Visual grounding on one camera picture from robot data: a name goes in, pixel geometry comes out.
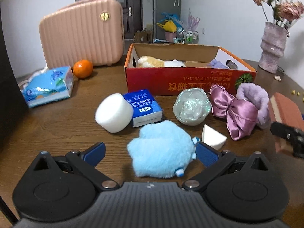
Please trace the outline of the purple linen drawstring pouch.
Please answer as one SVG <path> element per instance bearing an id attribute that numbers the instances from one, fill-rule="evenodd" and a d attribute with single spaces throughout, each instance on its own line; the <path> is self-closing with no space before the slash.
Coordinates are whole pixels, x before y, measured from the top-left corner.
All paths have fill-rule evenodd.
<path id="1" fill-rule="evenodd" d="M 213 59 L 207 66 L 207 68 L 216 68 L 216 69 L 229 69 L 228 66 L 224 65 L 220 61 Z"/>

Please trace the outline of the light blue plush toy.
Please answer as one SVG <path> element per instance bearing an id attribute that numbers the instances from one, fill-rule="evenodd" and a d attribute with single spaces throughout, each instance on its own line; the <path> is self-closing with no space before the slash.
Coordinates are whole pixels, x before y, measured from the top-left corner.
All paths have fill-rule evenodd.
<path id="1" fill-rule="evenodd" d="M 196 159 L 198 137 L 169 120 L 143 126 L 127 150 L 137 177 L 182 177 L 190 162 Z"/>

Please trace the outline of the pink ceramic vase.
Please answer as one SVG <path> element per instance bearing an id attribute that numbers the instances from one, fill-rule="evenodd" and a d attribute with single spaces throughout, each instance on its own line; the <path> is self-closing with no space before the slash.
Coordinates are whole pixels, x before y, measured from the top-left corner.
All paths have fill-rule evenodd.
<path id="1" fill-rule="evenodd" d="M 261 39 L 262 49 L 259 67 L 275 74 L 278 69 L 278 62 L 284 56 L 288 31 L 271 22 L 265 23 L 264 34 Z"/>

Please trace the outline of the dark brown door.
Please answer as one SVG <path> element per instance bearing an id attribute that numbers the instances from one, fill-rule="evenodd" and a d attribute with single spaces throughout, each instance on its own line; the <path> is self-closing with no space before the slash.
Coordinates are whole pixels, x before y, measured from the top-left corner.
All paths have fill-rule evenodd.
<path id="1" fill-rule="evenodd" d="M 126 40 L 134 38 L 143 29 L 142 0 L 117 0 L 123 9 L 123 25 Z"/>

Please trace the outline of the white round sponge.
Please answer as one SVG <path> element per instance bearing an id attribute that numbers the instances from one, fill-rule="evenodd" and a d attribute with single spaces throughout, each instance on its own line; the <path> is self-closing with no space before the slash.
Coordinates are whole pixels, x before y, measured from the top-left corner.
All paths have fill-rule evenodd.
<path id="1" fill-rule="evenodd" d="M 132 117 L 133 107 L 120 93 L 106 97 L 95 112 L 95 121 L 110 133 L 126 128 Z"/>

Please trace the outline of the brown layered sponge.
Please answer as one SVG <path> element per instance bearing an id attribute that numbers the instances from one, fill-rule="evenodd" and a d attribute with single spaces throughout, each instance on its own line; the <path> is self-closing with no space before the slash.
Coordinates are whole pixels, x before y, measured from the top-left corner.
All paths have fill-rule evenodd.
<path id="1" fill-rule="evenodd" d="M 271 124 L 282 123 L 303 130 L 303 115 L 298 106 L 291 99 L 280 93 L 275 93 L 268 102 Z M 290 142 L 277 137 L 275 138 L 276 152 L 290 154 L 297 158 L 303 158 L 303 145 L 292 145 Z"/>

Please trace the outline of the blue tissue pocket pack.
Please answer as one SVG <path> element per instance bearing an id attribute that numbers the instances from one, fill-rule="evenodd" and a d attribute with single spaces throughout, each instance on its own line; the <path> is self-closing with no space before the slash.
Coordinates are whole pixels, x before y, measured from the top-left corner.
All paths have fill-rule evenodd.
<path id="1" fill-rule="evenodd" d="M 162 120 L 163 110 L 149 90 L 142 89 L 124 94 L 123 97 L 133 107 L 131 124 L 133 128 Z"/>

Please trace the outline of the white triangular sponge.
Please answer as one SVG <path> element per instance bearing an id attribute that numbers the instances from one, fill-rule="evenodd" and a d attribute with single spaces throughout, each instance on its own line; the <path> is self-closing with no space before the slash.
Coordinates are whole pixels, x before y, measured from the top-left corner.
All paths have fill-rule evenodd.
<path id="1" fill-rule="evenodd" d="M 217 130 L 211 128 L 210 126 L 204 125 L 201 136 L 201 141 L 203 143 L 219 151 L 223 147 L 226 140 L 226 136 L 219 133 Z"/>

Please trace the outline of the grey refrigerator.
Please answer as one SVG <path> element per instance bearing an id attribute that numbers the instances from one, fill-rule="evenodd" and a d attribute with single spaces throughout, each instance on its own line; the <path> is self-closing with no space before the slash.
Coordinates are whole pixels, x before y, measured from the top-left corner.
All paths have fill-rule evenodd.
<path id="1" fill-rule="evenodd" d="M 156 24 L 164 18 L 163 13 L 176 14 L 180 16 L 180 7 L 174 6 L 175 0 L 153 0 L 153 24 L 154 38 L 165 39 L 164 31 Z"/>

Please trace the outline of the red cardboard box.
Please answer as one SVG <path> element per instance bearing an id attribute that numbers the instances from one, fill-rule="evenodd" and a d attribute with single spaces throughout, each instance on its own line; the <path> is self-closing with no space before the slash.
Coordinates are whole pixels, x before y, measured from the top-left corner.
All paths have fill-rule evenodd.
<path id="1" fill-rule="evenodd" d="M 142 56 L 163 61 L 176 59 L 186 67 L 136 67 Z M 207 68 L 213 59 L 229 69 Z M 129 92 L 147 89 L 154 96 L 178 95 L 190 88 L 207 92 L 212 84 L 235 94 L 241 83 L 253 82 L 257 75 L 253 67 L 223 47 L 195 44 L 134 43 L 129 48 L 124 69 Z"/>

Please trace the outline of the lilac fluffy headband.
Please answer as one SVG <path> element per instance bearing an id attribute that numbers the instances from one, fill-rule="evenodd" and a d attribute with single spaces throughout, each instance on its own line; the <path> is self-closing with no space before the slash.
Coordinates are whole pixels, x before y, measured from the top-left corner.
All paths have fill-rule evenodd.
<path id="1" fill-rule="evenodd" d="M 254 83 L 242 83 L 237 89 L 236 98 L 247 100 L 255 105 L 258 109 L 256 124 L 259 128 L 266 129 L 270 125 L 269 95 L 264 88 Z"/>

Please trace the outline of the yellow white hamster plush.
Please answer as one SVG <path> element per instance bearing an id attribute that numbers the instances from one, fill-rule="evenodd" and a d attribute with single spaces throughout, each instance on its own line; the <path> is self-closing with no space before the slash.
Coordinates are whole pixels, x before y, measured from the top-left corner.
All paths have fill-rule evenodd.
<path id="1" fill-rule="evenodd" d="M 182 61 L 176 59 L 171 61 L 163 61 L 150 56 L 142 56 L 139 58 L 136 67 L 149 68 L 149 67 L 186 67 Z"/>

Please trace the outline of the blue tissue package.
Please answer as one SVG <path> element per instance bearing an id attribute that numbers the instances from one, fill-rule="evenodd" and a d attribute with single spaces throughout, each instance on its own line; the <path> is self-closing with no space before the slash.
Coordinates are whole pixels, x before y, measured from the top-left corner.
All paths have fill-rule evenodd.
<path id="1" fill-rule="evenodd" d="M 74 77 L 68 66 L 53 68 L 30 77 L 21 89 L 30 108 L 71 98 Z"/>

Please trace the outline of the fallen rose petal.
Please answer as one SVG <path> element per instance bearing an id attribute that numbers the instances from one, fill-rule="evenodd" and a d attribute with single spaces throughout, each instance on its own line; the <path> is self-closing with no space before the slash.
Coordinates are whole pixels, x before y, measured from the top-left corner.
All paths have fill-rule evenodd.
<path id="1" fill-rule="evenodd" d="M 274 76 L 274 79 L 275 79 L 276 81 L 281 81 L 281 77 L 280 77 L 280 76 Z"/>

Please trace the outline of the dried pink roses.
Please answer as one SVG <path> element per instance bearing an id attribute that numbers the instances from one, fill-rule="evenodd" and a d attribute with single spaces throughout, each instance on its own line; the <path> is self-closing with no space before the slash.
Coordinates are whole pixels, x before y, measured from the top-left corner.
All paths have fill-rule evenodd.
<path id="1" fill-rule="evenodd" d="M 303 19 L 303 2 L 296 0 L 253 0 L 262 9 L 267 22 L 290 30 Z"/>

